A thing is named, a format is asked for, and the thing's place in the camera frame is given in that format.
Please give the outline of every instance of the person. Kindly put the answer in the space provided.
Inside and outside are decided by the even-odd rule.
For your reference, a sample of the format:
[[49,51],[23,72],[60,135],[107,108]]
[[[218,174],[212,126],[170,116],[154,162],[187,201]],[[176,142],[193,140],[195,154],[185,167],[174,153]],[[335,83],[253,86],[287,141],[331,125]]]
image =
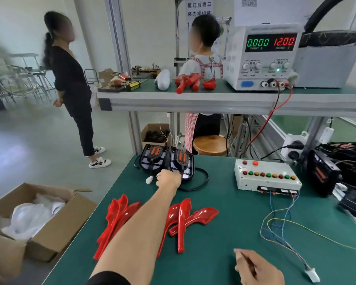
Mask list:
[[[220,25],[212,15],[200,15],[194,19],[189,34],[190,49],[197,54],[188,60],[180,75],[199,73],[204,79],[223,78],[223,63],[211,51],[214,41],[220,36]],[[185,120],[186,150],[198,154],[193,142],[196,137],[219,135],[221,114],[188,113]]]
[[[109,242],[86,285],[150,284],[167,212],[181,180],[179,172],[162,170],[157,174],[157,191]],[[285,284],[282,273],[254,251],[234,252],[243,284]],[[247,258],[254,264],[255,274]]]
[[91,90],[83,69],[76,61],[69,45],[75,40],[74,30],[69,18],[49,11],[44,16],[48,32],[45,35],[43,63],[55,76],[57,99],[53,105],[65,105],[68,113],[77,124],[83,154],[90,159],[90,168],[102,168],[111,164],[108,159],[96,158],[105,151],[104,147],[94,147],[94,131],[91,119]]

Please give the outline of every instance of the woman in black clothing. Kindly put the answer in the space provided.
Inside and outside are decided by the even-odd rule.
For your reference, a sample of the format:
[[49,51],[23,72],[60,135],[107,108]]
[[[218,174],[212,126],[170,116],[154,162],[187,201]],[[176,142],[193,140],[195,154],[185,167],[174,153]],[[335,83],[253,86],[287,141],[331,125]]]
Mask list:
[[48,32],[45,36],[44,66],[52,70],[55,76],[55,88],[58,97],[55,107],[66,106],[79,130],[83,154],[90,159],[90,168],[107,167],[108,159],[96,158],[103,153],[104,147],[94,147],[91,119],[91,90],[87,84],[83,69],[70,51],[69,44],[75,40],[74,30],[69,18],[63,14],[50,11],[44,16]]

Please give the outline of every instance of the black exhaust hose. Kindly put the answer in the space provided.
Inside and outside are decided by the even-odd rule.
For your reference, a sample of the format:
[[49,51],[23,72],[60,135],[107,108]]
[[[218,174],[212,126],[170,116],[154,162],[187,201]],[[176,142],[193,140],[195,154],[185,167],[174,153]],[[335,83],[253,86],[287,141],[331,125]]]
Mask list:
[[323,19],[323,17],[337,4],[344,0],[324,0],[323,3],[311,15],[306,25],[304,26],[304,34],[314,32],[314,29]]

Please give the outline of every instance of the gray floor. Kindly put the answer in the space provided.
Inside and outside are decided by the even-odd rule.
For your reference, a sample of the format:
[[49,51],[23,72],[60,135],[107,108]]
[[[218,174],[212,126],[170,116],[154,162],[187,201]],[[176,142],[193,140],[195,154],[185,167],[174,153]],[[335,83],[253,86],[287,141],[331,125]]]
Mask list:
[[[0,197],[22,182],[65,187],[89,187],[85,193],[99,203],[132,157],[126,112],[92,113],[94,144],[106,147],[107,168],[90,169],[82,156],[79,135],[65,108],[51,106],[51,100],[28,98],[6,103],[0,112]],[[139,113],[141,129],[147,123],[168,123],[166,113]],[[52,264],[27,261],[23,273],[8,284],[39,285]]]

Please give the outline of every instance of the digital display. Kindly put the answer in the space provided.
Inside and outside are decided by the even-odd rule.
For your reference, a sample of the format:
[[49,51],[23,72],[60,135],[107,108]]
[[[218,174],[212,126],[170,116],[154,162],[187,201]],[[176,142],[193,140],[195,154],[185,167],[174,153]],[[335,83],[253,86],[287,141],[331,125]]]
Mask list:
[[297,33],[248,35],[245,52],[292,51]]

